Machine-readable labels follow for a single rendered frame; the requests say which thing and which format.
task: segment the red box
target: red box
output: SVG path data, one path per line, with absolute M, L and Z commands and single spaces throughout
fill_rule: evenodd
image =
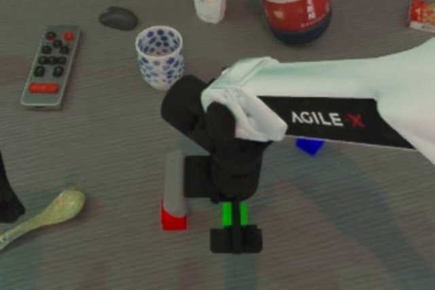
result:
M 410 29 L 435 33 L 435 3 L 412 0 L 407 25 Z

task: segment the spoon head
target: spoon head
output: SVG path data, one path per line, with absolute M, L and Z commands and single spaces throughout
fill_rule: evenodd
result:
M 76 187 L 69 187 L 61 192 L 42 211 L 39 219 L 43 224 L 55 224 L 74 218 L 83 208 L 86 197 Z

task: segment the remote control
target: remote control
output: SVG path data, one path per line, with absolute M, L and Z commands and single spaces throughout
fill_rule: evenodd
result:
M 47 26 L 21 104 L 29 109 L 60 109 L 80 38 L 78 26 Z

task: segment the wooden spoon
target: wooden spoon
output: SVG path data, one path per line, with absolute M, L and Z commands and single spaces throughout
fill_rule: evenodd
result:
M 85 195 L 76 187 L 61 192 L 40 214 L 17 225 L 0 236 L 0 251 L 8 244 L 34 229 L 73 219 L 83 208 Z

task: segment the white cup with blue dots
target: white cup with blue dots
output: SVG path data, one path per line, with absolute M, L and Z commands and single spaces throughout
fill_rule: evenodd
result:
M 184 74 L 183 39 L 169 26 L 151 26 L 136 37 L 137 60 L 143 79 L 167 91 Z

